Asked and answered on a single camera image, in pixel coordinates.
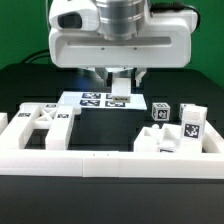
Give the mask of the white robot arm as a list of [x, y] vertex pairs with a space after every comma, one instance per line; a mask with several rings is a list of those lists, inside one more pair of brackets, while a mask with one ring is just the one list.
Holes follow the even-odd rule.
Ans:
[[147, 68], [181, 68], [191, 59], [196, 9], [151, 0], [53, 0], [49, 51], [61, 68], [94, 69], [111, 85]]

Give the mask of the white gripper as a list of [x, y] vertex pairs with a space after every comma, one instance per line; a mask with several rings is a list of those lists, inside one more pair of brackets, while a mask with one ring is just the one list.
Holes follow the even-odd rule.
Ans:
[[139, 87], [146, 68], [190, 62], [198, 20], [193, 10], [171, 4], [154, 9], [150, 0], [53, 0], [51, 60], [63, 68], [96, 68], [107, 87], [112, 73], [105, 68], [140, 67], [134, 72]]

